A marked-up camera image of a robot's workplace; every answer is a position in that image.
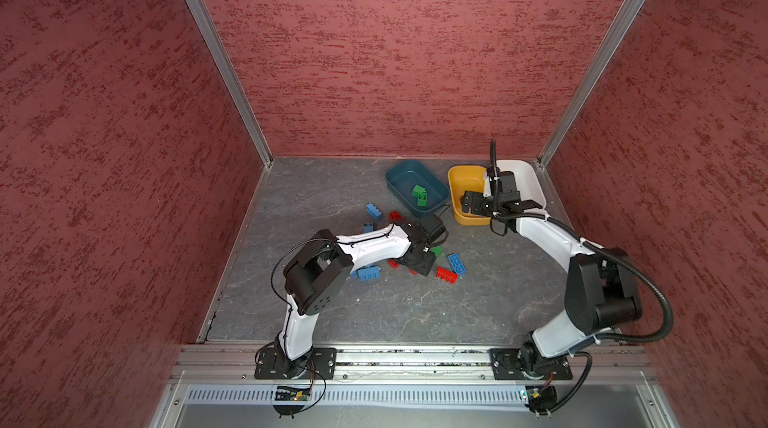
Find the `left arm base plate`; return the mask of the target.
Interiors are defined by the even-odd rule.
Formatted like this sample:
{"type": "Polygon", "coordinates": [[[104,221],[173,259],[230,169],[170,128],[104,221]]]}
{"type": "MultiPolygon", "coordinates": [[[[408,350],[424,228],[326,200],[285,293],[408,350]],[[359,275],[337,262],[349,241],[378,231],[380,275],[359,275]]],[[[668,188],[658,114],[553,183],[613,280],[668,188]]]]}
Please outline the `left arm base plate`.
{"type": "Polygon", "coordinates": [[[338,351],[313,348],[296,360],[290,360],[279,346],[260,348],[255,355],[254,378],[257,380],[331,380],[338,351]]]}

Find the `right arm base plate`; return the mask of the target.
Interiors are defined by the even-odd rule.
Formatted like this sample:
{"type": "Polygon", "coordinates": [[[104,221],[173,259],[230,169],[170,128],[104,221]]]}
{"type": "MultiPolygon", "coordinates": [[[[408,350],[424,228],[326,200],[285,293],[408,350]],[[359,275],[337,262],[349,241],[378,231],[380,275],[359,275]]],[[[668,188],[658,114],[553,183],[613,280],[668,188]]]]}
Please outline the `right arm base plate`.
{"type": "Polygon", "coordinates": [[[497,381],[567,381],[573,375],[565,356],[547,358],[534,345],[521,348],[492,348],[490,367],[497,381]]]}

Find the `red long brick bottom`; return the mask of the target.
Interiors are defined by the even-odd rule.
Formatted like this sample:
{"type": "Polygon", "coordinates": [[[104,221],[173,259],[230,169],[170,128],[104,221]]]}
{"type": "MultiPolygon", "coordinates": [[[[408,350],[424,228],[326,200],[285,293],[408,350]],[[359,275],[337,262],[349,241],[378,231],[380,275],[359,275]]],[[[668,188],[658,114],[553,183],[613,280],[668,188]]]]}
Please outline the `red long brick bottom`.
{"type": "Polygon", "coordinates": [[[435,276],[446,283],[449,283],[451,285],[455,284],[458,279],[459,275],[453,272],[452,270],[445,269],[443,267],[437,267],[435,271],[435,276]]]}

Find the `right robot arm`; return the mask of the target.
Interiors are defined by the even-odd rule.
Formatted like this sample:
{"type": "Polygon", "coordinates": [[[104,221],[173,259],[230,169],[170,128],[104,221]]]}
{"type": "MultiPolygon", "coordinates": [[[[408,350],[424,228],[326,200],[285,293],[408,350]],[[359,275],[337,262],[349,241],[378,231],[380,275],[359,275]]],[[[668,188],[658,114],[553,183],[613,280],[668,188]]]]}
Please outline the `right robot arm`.
{"type": "Polygon", "coordinates": [[[554,259],[566,272],[563,311],[534,330],[521,349],[526,355],[555,359],[602,341],[647,344],[666,338],[674,326],[672,306],[650,278],[633,266],[627,253],[602,247],[550,216],[535,200],[522,197],[511,171],[485,170],[488,187],[467,191],[461,211],[488,217],[492,228],[500,225],[504,236],[514,232],[528,239],[554,259]],[[642,283],[658,301],[661,326],[641,335],[626,335],[617,327],[642,318],[637,284],[642,283]]]}

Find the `blue long brick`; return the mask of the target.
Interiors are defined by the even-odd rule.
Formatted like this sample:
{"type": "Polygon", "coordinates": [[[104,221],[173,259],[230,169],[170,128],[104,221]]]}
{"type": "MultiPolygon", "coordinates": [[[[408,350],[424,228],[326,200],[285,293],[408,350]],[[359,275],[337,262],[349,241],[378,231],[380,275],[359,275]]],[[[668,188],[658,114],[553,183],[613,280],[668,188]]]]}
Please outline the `blue long brick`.
{"type": "Polygon", "coordinates": [[[458,254],[450,254],[447,257],[447,260],[452,272],[455,273],[457,276],[461,277],[466,274],[467,272],[466,267],[464,266],[458,254]]]}
{"type": "Polygon", "coordinates": [[[379,266],[376,266],[376,265],[366,266],[356,271],[356,277],[360,281],[375,280],[375,279],[379,279],[380,276],[381,276],[381,269],[379,266]]]}

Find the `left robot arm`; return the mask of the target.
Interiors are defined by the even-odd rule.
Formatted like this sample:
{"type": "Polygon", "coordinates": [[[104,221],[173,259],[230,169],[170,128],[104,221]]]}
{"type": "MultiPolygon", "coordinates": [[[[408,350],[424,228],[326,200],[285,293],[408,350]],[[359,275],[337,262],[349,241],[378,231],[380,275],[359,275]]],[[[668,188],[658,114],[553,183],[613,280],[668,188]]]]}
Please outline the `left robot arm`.
{"type": "Polygon", "coordinates": [[[381,229],[350,236],[336,236],[324,229],[292,248],[292,259],[276,264],[284,278],[283,291],[277,297],[286,305],[286,312],[276,337],[283,358],[297,362],[312,351],[319,314],[350,275],[393,261],[427,276],[437,260],[433,250],[447,237],[444,223],[432,214],[415,222],[394,220],[381,229]]]}

